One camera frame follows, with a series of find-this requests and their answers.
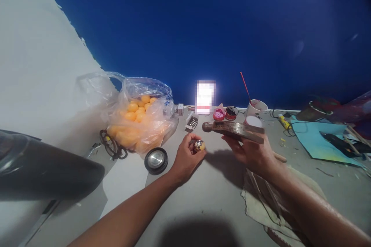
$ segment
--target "white cup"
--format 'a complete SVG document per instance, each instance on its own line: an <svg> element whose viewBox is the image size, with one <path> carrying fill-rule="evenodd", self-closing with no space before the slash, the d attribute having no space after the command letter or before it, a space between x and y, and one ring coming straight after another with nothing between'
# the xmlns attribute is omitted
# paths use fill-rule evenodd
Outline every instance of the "white cup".
<svg viewBox="0 0 371 247"><path fill-rule="evenodd" d="M258 116L261 112L265 112L266 110L268 110L267 104L265 104L263 101L253 99L251 100L251 103L253 106L251 106L250 103L248 104L247 109L244 113L245 117Z"/></svg>
<svg viewBox="0 0 371 247"><path fill-rule="evenodd" d="M263 123L260 119L254 116L247 116L245 118L244 124L251 125L251 126L256 126L256 127L263 127Z"/></svg>

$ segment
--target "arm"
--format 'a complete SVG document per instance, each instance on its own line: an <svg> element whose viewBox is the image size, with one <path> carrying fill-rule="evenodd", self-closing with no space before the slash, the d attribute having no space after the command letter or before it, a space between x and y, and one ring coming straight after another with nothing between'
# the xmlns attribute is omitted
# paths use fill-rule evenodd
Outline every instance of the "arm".
<svg viewBox="0 0 371 247"><path fill-rule="evenodd" d="M314 246L371 246L369 236L274 158L267 136L263 137L263 145L243 139L242 146L230 137L222 138L240 162L281 193L287 209Z"/></svg>
<svg viewBox="0 0 371 247"><path fill-rule="evenodd" d="M179 145L175 162L168 173L121 203L85 231L70 247L134 246L166 199L192 175L206 151L193 153L188 134Z"/></svg>

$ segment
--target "blue paper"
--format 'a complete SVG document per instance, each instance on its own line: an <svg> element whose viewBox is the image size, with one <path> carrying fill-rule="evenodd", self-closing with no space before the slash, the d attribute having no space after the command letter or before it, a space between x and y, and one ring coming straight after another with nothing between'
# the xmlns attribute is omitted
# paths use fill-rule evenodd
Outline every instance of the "blue paper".
<svg viewBox="0 0 371 247"><path fill-rule="evenodd" d="M295 123L293 124L295 134L312 158L342 162L362 167L361 163L353 158L346 157L320 134L320 131L322 131L326 134L334 134L340 139L343 139L343 133L347 127L346 125L320 122L308 123L297 120L291 120L291 123Z"/></svg>

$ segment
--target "hammer head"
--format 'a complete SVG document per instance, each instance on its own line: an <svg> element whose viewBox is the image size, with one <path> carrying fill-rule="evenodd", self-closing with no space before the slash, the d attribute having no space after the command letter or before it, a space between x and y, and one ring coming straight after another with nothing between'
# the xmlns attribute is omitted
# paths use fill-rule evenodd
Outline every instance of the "hammer head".
<svg viewBox="0 0 371 247"><path fill-rule="evenodd" d="M243 125L242 123L228 122L228 121L214 121L213 123L205 122L202 124L202 130L205 132L217 132L220 134L227 135L241 141L241 137L252 140L259 144L264 143L264 139L251 132L264 134L263 128L255 127L251 125Z"/></svg>

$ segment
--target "plastic bag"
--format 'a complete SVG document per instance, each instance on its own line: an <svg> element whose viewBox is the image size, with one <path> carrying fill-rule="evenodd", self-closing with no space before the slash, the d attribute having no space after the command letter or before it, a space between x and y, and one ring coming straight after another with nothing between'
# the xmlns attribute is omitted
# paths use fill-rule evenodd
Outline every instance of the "plastic bag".
<svg viewBox="0 0 371 247"><path fill-rule="evenodd" d="M105 85L100 85L104 82L97 80L108 77L122 82L120 93L109 92ZM178 118L174 114L172 91L159 80L146 77L125 78L119 73L106 72L81 76L78 82L83 84L80 87L87 94L84 98L87 106L96 105L97 98L100 98L99 104L105 103L101 115L108 125L107 132L126 149L144 155L152 148L161 146L164 136L177 126ZM151 105L146 105L141 122L132 121L133 118L128 119L126 116L130 113L129 105L132 104L131 109L135 104L142 106L142 96L145 95L155 99L151 100L154 101Z"/></svg>

